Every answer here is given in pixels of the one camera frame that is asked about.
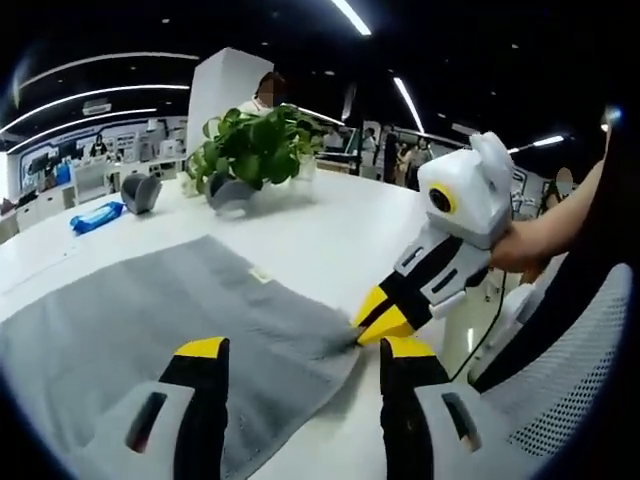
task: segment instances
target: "black ceiling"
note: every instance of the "black ceiling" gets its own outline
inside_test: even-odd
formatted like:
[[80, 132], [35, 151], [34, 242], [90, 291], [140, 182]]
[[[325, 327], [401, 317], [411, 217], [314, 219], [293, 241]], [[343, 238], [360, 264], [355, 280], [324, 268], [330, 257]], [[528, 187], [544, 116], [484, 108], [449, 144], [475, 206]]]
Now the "black ceiling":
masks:
[[[361, 37], [330, 0], [180, 2], [174, 5], [179, 12], [172, 13], [158, 10], [158, 2], [140, 0], [91, 8], [21, 2], [24, 11], [12, 24], [18, 33], [4, 45], [0, 126], [85, 91], [188, 85], [198, 62], [104, 60], [18, 88], [57, 66], [141, 51], [204, 59], [225, 46], [274, 61], [291, 86], [292, 101], [327, 115], [340, 115], [344, 91], [356, 82], [358, 115], [415, 128], [393, 84], [399, 76], [427, 132], [455, 137], [451, 124], [457, 122], [493, 130], [509, 147], [566, 135], [560, 145], [514, 155], [517, 163], [546, 175], [568, 164], [580, 177], [601, 154], [599, 124], [605, 105], [628, 106], [635, 43], [628, 40], [634, 31], [626, 12], [348, 1], [372, 30], [370, 37]], [[107, 97], [114, 111], [156, 107], [162, 115], [184, 115], [189, 96], [158, 90]], [[9, 133], [28, 137], [79, 119], [84, 100], [34, 115]]]

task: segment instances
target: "person's arm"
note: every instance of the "person's arm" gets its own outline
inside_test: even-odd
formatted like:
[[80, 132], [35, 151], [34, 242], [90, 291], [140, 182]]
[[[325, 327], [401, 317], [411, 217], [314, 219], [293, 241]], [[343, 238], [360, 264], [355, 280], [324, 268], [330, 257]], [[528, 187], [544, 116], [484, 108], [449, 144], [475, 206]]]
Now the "person's arm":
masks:
[[603, 164], [604, 161], [598, 162], [571, 195], [531, 222], [539, 233], [541, 257], [549, 258], [569, 248], [587, 217], [598, 189]]

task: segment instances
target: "yellow lens ring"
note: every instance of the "yellow lens ring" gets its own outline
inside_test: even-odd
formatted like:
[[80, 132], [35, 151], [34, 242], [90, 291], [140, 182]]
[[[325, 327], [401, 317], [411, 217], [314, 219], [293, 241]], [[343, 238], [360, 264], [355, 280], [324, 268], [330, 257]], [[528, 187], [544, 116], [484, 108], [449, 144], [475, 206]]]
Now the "yellow lens ring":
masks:
[[429, 185], [429, 199], [431, 200], [431, 191], [435, 190], [440, 192], [442, 195], [444, 195], [444, 197], [447, 199], [447, 201], [449, 202], [449, 211], [445, 212], [443, 210], [441, 210], [439, 208], [440, 211], [442, 211], [443, 213], [447, 213], [449, 215], [453, 215], [454, 213], [456, 213], [456, 209], [458, 208], [457, 204], [456, 204], [456, 200], [455, 197], [453, 196], [453, 194], [451, 193], [451, 190], [449, 190], [449, 188], [441, 183], [432, 183], [431, 185]]

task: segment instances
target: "potted plant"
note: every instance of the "potted plant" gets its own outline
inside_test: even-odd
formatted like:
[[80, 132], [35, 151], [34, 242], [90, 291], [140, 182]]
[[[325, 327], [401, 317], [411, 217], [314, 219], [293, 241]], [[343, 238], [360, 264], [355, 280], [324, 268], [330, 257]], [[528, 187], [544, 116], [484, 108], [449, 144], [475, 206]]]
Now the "potted plant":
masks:
[[188, 158], [187, 174], [198, 193], [213, 196], [227, 182], [252, 191], [299, 175], [301, 165], [320, 150], [324, 130], [296, 107], [282, 105], [264, 116], [229, 110], [213, 135]]

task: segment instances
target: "white table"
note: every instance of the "white table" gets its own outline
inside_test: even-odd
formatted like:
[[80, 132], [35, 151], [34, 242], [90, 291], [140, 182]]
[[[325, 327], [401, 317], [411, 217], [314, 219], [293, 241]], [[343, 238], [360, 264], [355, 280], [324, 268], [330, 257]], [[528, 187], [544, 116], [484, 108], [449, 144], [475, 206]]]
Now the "white table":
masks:
[[[217, 216], [202, 197], [184, 198], [169, 181], [151, 218], [126, 214], [81, 237], [72, 235], [71, 217], [118, 197], [66, 210], [0, 246], [0, 322], [102, 267], [204, 234], [290, 289], [354, 316], [424, 223], [421, 199], [411, 190], [323, 171], [313, 189], [311, 205], [233, 220]], [[444, 323], [431, 322], [420, 336], [440, 351]], [[378, 347], [363, 357], [347, 386], [252, 478], [386, 478]]]

